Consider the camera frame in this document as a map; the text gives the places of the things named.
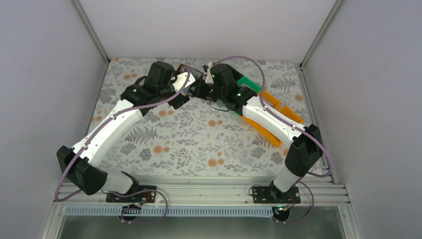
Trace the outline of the brown leather card holder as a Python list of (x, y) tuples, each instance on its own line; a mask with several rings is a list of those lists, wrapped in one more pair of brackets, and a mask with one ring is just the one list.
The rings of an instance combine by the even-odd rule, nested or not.
[[(176, 70), (175, 81), (177, 79), (177, 75), (180, 74), (180, 73), (183, 73), (183, 72), (190, 72), (195, 77), (196, 80), (204, 80), (205, 79), (205, 73), (204, 72), (202, 72), (198, 69), (195, 69), (193, 67), (190, 67), (188, 65), (180, 64), (179, 67)], [(188, 90), (188, 95), (191, 96), (191, 86)]]

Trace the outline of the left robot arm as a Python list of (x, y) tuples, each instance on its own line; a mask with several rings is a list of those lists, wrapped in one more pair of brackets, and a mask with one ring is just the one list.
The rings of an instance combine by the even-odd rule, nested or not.
[(178, 108), (184, 97), (183, 90), (194, 82), (189, 70), (178, 74), (172, 65), (154, 62), (146, 76), (123, 91), (114, 108), (90, 133), (73, 146), (63, 145), (58, 149), (56, 156), (62, 176), (55, 200), (61, 201), (59, 191), (64, 179), (72, 182), (78, 193), (93, 195), (113, 191), (127, 202), (135, 200), (139, 189), (134, 177), (125, 172), (108, 173), (99, 169), (99, 165), (121, 135), (151, 109), (165, 103)]

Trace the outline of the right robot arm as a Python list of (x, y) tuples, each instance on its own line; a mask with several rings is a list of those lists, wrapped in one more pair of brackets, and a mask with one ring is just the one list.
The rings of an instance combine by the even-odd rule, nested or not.
[(189, 92), (212, 102), (221, 101), (229, 111), (257, 123), (286, 147), (285, 167), (270, 183), (270, 198), (283, 202), (289, 190), (303, 178), (322, 157), (321, 135), (317, 126), (296, 122), (263, 99), (263, 91), (242, 85), (244, 75), (228, 64), (216, 64), (207, 69), (205, 79), (196, 80)]

